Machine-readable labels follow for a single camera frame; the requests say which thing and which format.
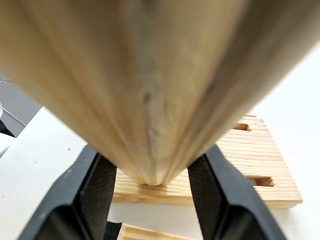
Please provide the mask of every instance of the pine wood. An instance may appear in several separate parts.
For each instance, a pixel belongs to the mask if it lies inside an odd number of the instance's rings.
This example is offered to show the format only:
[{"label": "pine wood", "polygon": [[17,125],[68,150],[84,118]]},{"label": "pine wood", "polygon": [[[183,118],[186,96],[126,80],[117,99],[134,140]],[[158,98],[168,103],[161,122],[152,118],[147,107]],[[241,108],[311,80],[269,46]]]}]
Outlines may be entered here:
[{"label": "pine wood", "polygon": [[117,240],[192,240],[192,238],[177,236],[170,233],[153,231],[143,227],[122,223]]},{"label": "pine wood", "polygon": [[318,0],[1,1],[0,70],[136,183],[167,184],[312,47],[319,22]]},{"label": "pine wood", "polygon": [[[302,203],[295,181],[264,122],[251,115],[244,116],[240,123],[247,124],[250,131],[230,129],[217,141],[226,158],[245,176],[256,179],[256,185],[262,185],[254,188],[269,208],[291,208]],[[134,183],[118,169],[113,201],[194,204],[187,170],[167,186],[147,186]]]}]

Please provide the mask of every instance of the gray background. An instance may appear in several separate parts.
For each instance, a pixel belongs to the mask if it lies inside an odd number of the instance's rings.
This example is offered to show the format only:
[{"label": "gray background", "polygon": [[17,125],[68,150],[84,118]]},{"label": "gray background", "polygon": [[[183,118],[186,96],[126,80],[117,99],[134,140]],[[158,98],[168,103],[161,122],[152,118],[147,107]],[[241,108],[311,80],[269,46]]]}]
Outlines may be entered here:
[{"label": "gray background", "polygon": [[[33,100],[27,93],[0,73],[0,102],[2,107],[13,114],[21,122],[27,125],[41,108],[41,105]],[[3,111],[0,119],[6,127],[17,137],[24,126],[18,123],[13,117]]]}]

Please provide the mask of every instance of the rectangular hole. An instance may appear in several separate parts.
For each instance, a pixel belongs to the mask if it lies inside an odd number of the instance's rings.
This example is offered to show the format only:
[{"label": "rectangular hole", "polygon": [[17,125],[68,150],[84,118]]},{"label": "rectangular hole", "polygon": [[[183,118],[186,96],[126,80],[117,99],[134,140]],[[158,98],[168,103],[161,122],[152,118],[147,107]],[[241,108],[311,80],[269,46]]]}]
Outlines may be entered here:
[{"label": "rectangular hole", "polygon": [[250,131],[249,125],[245,123],[237,123],[232,129]]},{"label": "rectangular hole", "polygon": [[253,186],[262,186],[262,187],[274,187],[274,181],[270,176],[253,176],[246,175],[247,179],[252,182]]}]

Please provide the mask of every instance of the workbench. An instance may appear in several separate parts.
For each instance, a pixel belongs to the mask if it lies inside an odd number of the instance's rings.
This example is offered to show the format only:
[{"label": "workbench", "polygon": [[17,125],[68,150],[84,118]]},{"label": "workbench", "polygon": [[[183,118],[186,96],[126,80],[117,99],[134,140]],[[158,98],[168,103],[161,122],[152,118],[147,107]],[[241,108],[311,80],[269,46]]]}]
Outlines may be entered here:
[{"label": "workbench", "polygon": [[[271,210],[290,240],[320,239],[318,63],[319,45],[253,110],[268,126],[303,198],[294,208]],[[19,236],[52,183],[86,144],[46,108],[36,114],[0,158],[0,239]],[[202,236],[193,206],[112,203],[108,220]]]}]

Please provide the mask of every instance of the wood slat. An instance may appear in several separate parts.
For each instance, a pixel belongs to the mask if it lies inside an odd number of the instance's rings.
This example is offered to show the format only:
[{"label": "wood slat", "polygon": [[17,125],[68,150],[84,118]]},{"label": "wood slat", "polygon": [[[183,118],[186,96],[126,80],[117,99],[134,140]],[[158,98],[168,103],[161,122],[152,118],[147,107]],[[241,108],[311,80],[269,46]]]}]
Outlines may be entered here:
[{"label": "wood slat", "polygon": [[192,238],[153,231],[143,227],[122,223],[117,240],[192,240]]},{"label": "wood slat", "polygon": [[312,47],[319,22],[318,0],[1,1],[0,70],[136,183],[167,184]]},{"label": "wood slat", "polygon": [[[231,129],[217,141],[226,158],[252,180],[269,208],[291,208],[302,203],[296,183],[264,122],[255,116],[245,116],[240,123],[251,130]],[[113,201],[194,204],[186,169],[167,186],[139,185],[118,169]]]}]

